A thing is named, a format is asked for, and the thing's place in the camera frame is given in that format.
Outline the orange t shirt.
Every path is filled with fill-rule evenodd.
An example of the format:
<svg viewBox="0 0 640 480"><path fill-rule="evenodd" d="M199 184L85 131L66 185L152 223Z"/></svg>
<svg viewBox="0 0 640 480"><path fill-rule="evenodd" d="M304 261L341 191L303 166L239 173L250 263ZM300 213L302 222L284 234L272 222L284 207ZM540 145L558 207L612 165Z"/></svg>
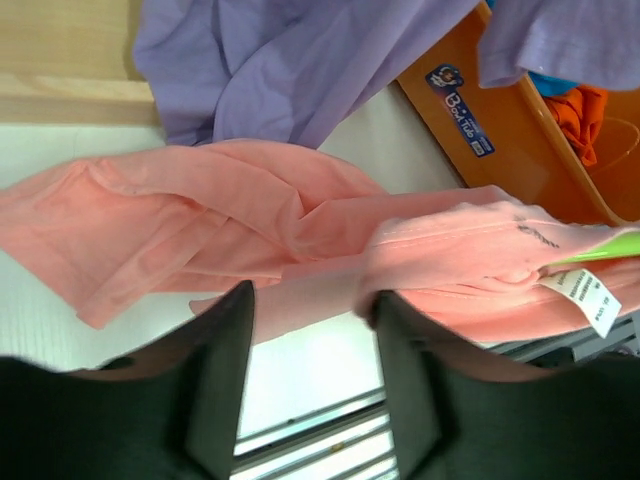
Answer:
<svg viewBox="0 0 640 480"><path fill-rule="evenodd" d="M594 144L604 122L608 98L607 90L589 85L544 98L555 122L586 167L597 163Z"/></svg>

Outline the blue t shirt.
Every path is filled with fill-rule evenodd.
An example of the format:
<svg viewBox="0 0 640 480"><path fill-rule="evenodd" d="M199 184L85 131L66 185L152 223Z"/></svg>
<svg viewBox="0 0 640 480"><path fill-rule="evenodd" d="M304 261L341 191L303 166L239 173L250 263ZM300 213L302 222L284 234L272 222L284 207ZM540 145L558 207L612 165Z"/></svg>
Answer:
<svg viewBox="0 0 640 480"><path fill-rule="evenodd" d="M579 87L579 83L563 79L541 75L535 72L529 73L529 78L542 97L555 97L565 95L572 89Z"/></svg>

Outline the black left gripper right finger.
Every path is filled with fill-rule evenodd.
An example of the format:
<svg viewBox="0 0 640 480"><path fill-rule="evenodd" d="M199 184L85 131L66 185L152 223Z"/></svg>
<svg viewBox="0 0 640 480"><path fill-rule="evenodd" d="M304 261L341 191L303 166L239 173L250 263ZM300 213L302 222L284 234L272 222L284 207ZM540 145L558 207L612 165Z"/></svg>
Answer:
<svg viewBox="0 0 640 480"><path fill-rule="evenodd" d="M480 348L393 292L373 306L403 479L635 479L639 361L541 368Z"/></svg>

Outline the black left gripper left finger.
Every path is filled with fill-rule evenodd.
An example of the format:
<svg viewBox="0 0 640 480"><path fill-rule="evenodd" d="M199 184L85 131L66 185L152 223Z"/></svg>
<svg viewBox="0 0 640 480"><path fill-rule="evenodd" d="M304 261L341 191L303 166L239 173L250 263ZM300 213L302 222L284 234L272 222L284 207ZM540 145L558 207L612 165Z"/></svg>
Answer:
<svg viewBox="0 0 640 480"><path fill-rule="evenodd" d="M96 370L1 360L5 479L227 479L254 325L244 281Z"/></svg>

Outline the purple t shirt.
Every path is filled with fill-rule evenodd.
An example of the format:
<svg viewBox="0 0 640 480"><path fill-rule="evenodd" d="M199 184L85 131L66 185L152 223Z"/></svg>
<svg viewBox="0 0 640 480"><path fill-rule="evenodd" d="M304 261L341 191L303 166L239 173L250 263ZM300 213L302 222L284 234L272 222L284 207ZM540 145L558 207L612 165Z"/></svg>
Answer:
<svg viewBox="0 0 640 480"><path fill-rule="evenodd" d="M316 148L473 9L468 0L146 1L133 57L172 144ZM633 90L639 5L499 1L472 48L483 88L533 72Z"/></svg>

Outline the pink t shirt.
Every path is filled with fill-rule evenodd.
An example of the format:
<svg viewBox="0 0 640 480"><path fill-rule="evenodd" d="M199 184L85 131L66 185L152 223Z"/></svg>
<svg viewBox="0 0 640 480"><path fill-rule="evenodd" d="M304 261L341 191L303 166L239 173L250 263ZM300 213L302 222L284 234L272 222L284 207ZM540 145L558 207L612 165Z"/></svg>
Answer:
<svg viewBox="0 0 640 480"><path fill-rule="evenodd" d="M79 159L1 192L1 246L101 328L151 292L257 290L263 342L394 290L481 343L639 307L637 258L578 256L624 227L564 224L495 186L391 194L300 146L232 140Z"/></svg>

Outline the green hanger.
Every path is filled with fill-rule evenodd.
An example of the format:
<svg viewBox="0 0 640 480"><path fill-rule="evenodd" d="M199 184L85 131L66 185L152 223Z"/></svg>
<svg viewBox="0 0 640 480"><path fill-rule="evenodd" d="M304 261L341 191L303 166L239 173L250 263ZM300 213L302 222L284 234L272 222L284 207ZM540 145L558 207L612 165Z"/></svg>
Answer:
<svg viewBox="0 0 640 480"><path fill-rule="evenodd" d="M556 265L637 257L640 253L640 233L626 233L588 252L567 258Z"/></svg>

